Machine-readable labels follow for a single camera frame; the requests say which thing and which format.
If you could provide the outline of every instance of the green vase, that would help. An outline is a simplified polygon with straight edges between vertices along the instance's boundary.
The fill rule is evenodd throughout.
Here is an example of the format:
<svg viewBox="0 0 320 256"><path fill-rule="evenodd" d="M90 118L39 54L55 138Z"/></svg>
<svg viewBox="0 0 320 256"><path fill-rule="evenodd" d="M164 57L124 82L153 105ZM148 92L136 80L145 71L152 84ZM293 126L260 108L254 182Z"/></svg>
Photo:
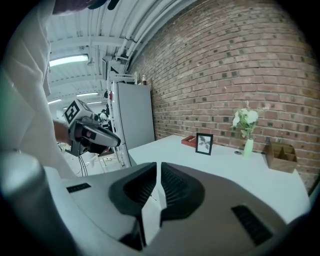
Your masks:
<svg viewBox="0 0 320 256"><path fill-rule="evenodd" d="M252 138L248 138L243 150L244 158L248 158L250 156L253 148L254 148L254 140Z"/></svg>

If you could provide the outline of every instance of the picture frame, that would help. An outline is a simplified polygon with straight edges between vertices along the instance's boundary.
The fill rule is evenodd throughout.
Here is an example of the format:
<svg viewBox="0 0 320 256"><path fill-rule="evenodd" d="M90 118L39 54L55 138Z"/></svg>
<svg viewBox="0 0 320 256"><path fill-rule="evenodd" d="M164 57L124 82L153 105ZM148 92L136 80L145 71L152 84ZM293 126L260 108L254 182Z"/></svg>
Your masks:
<svg viewBox="0 0 320 256"><path fill-rule="evenodd" d="M211 155L214 135L208 133L196 134L195 152L203 155Z"/></svg>

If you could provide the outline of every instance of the ceiling light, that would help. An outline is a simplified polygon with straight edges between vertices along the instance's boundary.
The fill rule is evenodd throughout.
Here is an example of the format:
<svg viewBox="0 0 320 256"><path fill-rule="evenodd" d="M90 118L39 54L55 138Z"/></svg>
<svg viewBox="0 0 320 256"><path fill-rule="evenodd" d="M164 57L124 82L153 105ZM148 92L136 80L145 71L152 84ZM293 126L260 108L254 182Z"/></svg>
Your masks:
<svg viewBox="0 0 320 256"><path fill-rule="evenodd" d="M97 92L91 92L91 93L78 94L76 96L77 97L82 97L82 96L89 96L89 95L98 95L98 93Z"/></svg>
<svg viewBox="0 0 320 256"><path fill-rule="evenodd" d="M52 103L60 102L60 101L61 101L61 99L56 99L56 100L53 100L53 101L49 101L49 102L48 102L48 105L49 105L49 104L52 104Z"/></svg>
<svg viewBox="0 0 320 256"><path fill-rule="evenodd" d="M87 105L90 105L90 104L101 104L102 103L102 101L96 101L96 102L89 102L89 103L87 103Z"/></svg>
<svg viewBox="0 0 320 256"><path fill-rule="evenodd" d="M81 54L81 55L73 55L67 56L62 58L57 58L49 61L50 67L66 64L66 63L73 63L73 62L87 62L89 60L88 54Z"/></svg>

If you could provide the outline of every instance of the tabletop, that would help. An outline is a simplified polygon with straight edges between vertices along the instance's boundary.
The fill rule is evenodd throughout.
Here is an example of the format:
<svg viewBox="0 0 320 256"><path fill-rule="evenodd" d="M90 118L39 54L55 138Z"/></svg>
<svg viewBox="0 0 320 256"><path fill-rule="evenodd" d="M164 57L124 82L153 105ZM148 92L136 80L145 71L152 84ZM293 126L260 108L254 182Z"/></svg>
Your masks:
<svg viewBox="0 0 320 256"><path fill-rule="evenodd" d="M229 179L269 205L286 223L310 210L307 191L296 170L272 170L263 154L252 152L244 158L235 154L237 149L216 144L211 155L196 153L194 147L182 144L182 139L171 135L128 152L137 165L167 162Z"/></svg>

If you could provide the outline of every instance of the white ceiling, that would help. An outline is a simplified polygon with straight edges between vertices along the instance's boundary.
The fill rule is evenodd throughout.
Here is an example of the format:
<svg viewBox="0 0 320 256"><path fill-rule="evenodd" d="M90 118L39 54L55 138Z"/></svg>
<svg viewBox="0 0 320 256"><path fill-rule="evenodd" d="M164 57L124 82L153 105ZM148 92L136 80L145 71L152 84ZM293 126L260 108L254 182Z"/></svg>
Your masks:
<svg viewBox="0 0 320 256"><path fill-rule="evenodd" d="M139 52L139 49L165 22L194 1L120 0L114 10L108 10L105 4L95 10L85 9L72 15L53 16L48 29L51 43L50 59L88 54L89 60L92 59L92 65L88 65L88 62L75 62L50 67L48 80L51 95L47 100L62 99L60 102L51 104L50 107L62 109L67 107L77 94L90 92L98 92L99 95L82 97L84 102L105 102L103 94L106 91L106 85L102 80L102 58L114 57L117 54L128 30L132 28L132 24L135 24L134 21L137 20L138 23L134 27L132 36L127 38L130 41L125 45L126 50L143 25L149 26L152 22L154 23L152 29L137 46L136 50ZM138 14L143 9L147 10L141 19L137 18L140 17Z"/></svg>

